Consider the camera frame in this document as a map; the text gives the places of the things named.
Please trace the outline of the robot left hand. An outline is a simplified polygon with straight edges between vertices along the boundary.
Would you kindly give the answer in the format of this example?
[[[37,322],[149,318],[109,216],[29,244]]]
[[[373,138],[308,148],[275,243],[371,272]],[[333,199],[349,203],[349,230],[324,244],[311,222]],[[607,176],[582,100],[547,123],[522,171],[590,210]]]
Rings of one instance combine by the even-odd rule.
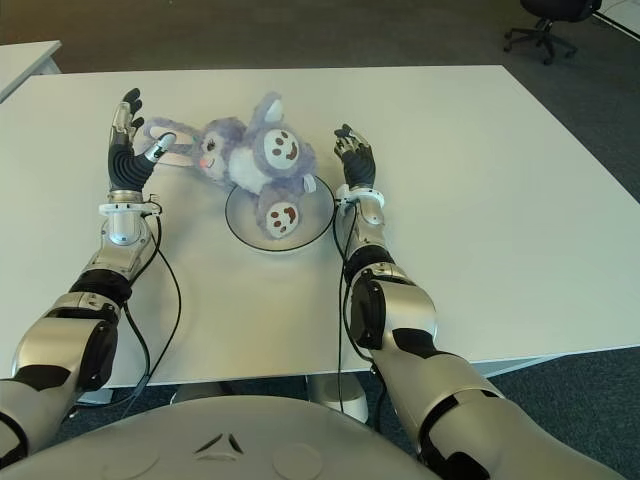
[[[135,153],[133,140],[145,122],[143,117],[137,117],[143,105],[140,96],[138,88],[128,91],[114,113],[107,154],[111,192],[141,193],[155,165],[176,141],[174,133],[164,133],[142,153]]]

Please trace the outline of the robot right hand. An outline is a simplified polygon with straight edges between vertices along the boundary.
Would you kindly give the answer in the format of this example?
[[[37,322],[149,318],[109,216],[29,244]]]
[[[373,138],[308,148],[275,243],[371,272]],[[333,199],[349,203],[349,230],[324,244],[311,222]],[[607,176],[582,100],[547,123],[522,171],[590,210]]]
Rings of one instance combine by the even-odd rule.
[[[335,130],[334,135],[334,153],[342,163],[346,184],[350,189],[372,188],[376,177],[376,164],[371,145],[348,124],[343,124]]]

